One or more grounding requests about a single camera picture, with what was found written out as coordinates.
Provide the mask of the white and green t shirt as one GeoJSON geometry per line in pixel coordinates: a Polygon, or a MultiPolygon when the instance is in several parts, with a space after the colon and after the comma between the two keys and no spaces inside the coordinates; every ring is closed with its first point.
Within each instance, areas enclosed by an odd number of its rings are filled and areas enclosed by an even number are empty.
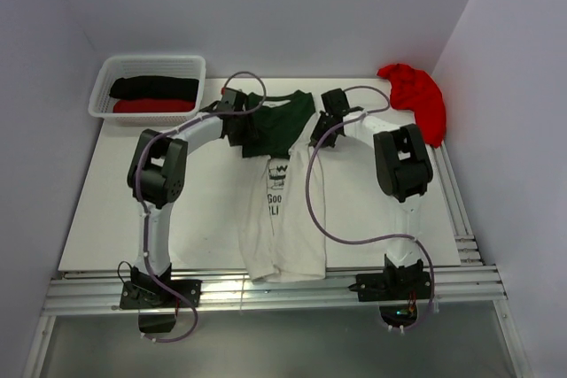
{"type": "Polygon", "coordinates": [[[256,137],[242,146],[239,249],[254,281],[321,280],[325,239],[313,223],[325,220],[322,164],[311,163],[317,122],[312,94],[249,96],[256,137]]]}

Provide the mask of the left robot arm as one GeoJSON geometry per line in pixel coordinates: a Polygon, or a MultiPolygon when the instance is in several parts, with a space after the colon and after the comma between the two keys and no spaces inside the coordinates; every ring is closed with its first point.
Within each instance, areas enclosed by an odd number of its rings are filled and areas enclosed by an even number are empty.
{"type": "Polygon", "coordinates": [[[169,228],[174,203],[184,188],[187,157],[222,138],[232,146],[255,139],[254,111],[248,95],[224,88],[219,101],[188,122],[163,132],[146,129],[140,134],[127,176],[141,216],[131,281],[150,305],[165,305],[173,295],[169,228]]]}

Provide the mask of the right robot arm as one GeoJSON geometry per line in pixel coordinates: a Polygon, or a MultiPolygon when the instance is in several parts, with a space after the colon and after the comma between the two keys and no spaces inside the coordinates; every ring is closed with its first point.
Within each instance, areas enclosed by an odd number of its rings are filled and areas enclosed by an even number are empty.
{"type": "Polygon", "coordinates": [[[387,111],[390,103],[375,110],[351,106],[344,89],[327,91],[321,99],[323,111],[310,138],[314,150],[305,180],[307,211],[318,230],[336,243],[363,245],[386,241],[384,290],[391,297],[404,297],[424,272],[424,264],[432,262],[418,238],[420,207],[433,178],[422,133],[416,124],[399,125],[378,118],[377,114],[387,111]],[[319,149],[333,147],[341,135],[373,150],[379,188],[394,204],[394,234],[347,241],[330,234],[316,218],[310,197],[312,169],[319,149]]]}

